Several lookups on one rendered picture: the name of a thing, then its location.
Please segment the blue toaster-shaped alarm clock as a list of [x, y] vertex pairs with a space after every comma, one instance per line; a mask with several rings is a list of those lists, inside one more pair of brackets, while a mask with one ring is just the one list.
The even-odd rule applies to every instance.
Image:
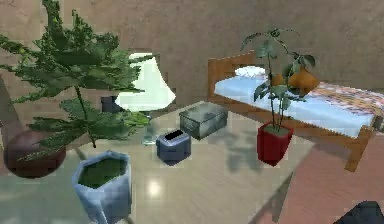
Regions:
[[172, 166], [191, 155], [191, 136], [180, 129], [160, 135], [156, 139], [157, 157]]

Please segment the grey box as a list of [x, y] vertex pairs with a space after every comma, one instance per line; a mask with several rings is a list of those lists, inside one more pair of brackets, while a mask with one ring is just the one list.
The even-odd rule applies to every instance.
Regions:
[[201, 140], [227, 125], [228, 110], [220, 105], [203, 102], [179, 113], [180, 129]]

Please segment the white table lamp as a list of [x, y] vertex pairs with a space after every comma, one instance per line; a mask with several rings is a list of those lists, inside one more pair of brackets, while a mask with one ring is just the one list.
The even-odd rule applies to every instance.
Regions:
[[133, 63], [133, 66], [140, 68], [138, 78], [133, 81], [140, 92], [120, 92], [115, 103], [125, 110], [142, 112], [148, 118], [142, 144], [153, 145], [157, 136], [154, 134], [151, 112], [168, 107], [176, 95], [164, 81], [156, 59], [144, 60], [145, 56], [150, 56], [150, 53], [132, 53], [129, 56], [130, 59], [141, 59], [141, 62]]

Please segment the white pillow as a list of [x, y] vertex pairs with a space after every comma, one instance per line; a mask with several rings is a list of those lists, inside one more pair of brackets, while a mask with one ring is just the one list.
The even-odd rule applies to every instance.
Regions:
[[266, 74], [266, 70], [258, 66], [245, 66], [235, 70], [236, 76], [243, 76], [243, 77], [254, 78], [254, 77], [264, 76], [265, 74]]

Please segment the pale table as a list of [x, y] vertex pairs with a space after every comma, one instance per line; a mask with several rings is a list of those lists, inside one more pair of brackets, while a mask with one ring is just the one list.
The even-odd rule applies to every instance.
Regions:
[[271, 167], [257, 158], [259, 122], [230, 113], [225, 128], [192, 143], [191, 155], [170, 166], [144, 146], [100, 140], [68, 152], [62, 166], [41, 179], [0, 169], [0, 224], [92, 224], [71, 184], [81, 156], [106, 150], [130, 156], [132, 213], [119, 224], [249, 224], [271, 201], [278, 216], [298, 165], [312, 142], [293, 137], [284, 158]]

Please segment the small dark box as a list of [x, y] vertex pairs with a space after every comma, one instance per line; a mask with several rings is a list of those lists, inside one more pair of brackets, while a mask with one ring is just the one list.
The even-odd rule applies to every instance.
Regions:
[[122, 108], [115, 103], [116, 96], [108, 96], [101, 98], [101, 109], [103, 112], [118, 113], [122, 111]]

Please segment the plant in red pot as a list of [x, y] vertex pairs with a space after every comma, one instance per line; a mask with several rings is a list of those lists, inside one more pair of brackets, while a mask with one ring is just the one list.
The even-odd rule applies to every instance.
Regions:
[[[289, 49], [281, 39], [283, 32], [297, 31], [290, 28], [274, 28], [264, 32], [255, 32], [246, 36], [240, 50], [257, 37], [265, 40], [255, 49], [257, 58], [267, 62], [267, 80], [259, 85], [253, 94], [253, 100], [268, 98], [271, 109], [271, 120], [264, 123], [257, 132], [258, 159], [268, 165], [276, 166], [284, 157], [293, 137], [294, 129], [283, 125], [284, 112], [292, 102], [304, 102], [305, 96], [314, 90], [320, 81], [308, 70], [316, 65], [311, 54], [301, 54]], [[276, 47], [281, 46], [291, 57], [290, 62], [280, 74], [274, 73], [272, 61], [278, 58]]]

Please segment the green plant in blue pot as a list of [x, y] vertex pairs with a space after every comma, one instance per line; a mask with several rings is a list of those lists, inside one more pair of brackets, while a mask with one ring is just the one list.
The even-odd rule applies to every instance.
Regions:
[[[122, 110], [103, 112], [81, 94], [83, 89], [138, 93], [133, 81], [140, 68], [129, 52], [119, 48], [119, 38], [110, 33], [97, 34], [76, 12], [72, 26], [66, 28], [60, 16], [58, 0], [41, 0], [48, 24], [34, 48], [0, 34], [0, 49], [17, 54], [15, 65], [0, 64], [36, 90], [18, 97], [14, 104], [53, 98], [74, 89], [76, 96], [60, 102], [66, 119], [35, 117], [29, 128], [48, 134], [39, 144], [43, 151], [25, 156], [32, 160], [64, 150], [86, 135], [92, 143], [100, 139], [125, 140], [149, 123], [141, 112]], [[80, 162], [72, 177], [72, 186], [89, 219], [95, 224], [116, 224], [131, 213], [132, 181], [130, 157], [107, 150]]]

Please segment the wooden bed with blue mattress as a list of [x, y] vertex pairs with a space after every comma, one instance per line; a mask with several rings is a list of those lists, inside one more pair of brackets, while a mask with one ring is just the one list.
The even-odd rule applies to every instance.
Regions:
[[[210, 59], [208, 100], [234, 113], [268, 122], [277, 117], [270, 111], [269, 99], [253, 99], [254, 90], [262, 81], [235, 74], [237, 68], [250, 66], [254, 60], [255, 53], [252, 51], [238, 56]], [[291, 104], [284, 113], [283, 124], [348, 149], [350, 154], [345, 169], [353, 172], [381, 119], [378, 114], [353, 113], [321, 98], [309, 97], [304, 102]]]

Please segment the patterned blanket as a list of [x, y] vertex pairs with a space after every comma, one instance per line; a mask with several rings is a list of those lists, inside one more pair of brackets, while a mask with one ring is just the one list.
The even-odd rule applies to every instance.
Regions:
[[384, 117], [384, 94], [381, 93], [321, 82], [309, 96], [321, 98], [355, 114]]

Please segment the dark blue object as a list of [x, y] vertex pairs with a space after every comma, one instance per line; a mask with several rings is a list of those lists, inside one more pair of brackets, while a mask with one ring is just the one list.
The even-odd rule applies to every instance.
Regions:
[[376, 201], [362, 201], [333, 224], [384, 224], [384, 214]]

